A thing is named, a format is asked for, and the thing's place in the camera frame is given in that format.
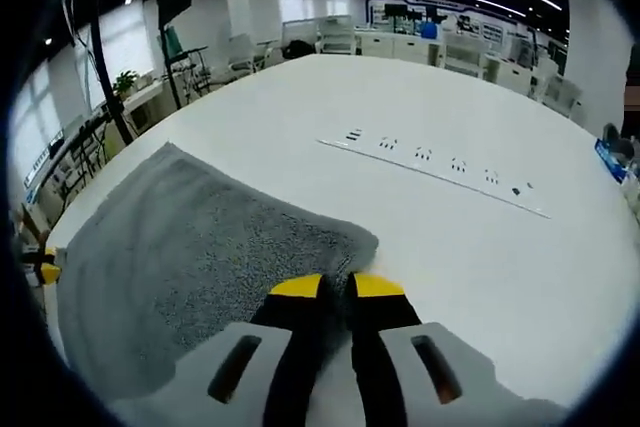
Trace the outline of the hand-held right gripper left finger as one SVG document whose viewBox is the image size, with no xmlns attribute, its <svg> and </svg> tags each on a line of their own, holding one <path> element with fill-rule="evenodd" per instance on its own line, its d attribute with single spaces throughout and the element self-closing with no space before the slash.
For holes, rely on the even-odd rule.
<svg viewBox="0 0 640 427">
<path fill-rule="evenodd" d="M 302 426 L 331 351 L 334 291 L 322 274 L 274 286 L 246 322 L 184 355 L 155 392 L 116 401 L 125 426 Z"/>
</svg>

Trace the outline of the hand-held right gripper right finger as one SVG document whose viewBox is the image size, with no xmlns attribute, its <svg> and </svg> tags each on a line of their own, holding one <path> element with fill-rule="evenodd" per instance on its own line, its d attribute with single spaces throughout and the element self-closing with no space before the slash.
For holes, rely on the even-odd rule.
<svg viewBox="0 0 640 427">
<path fill-rule="evenodd" d="M 559 426 L 556 403 L 502 385 L 494 363 L 437 322 L 424 323 L 404 290 L 350 274 L 345 296 L 352 367 L 369 426 Z"/>
</svg>

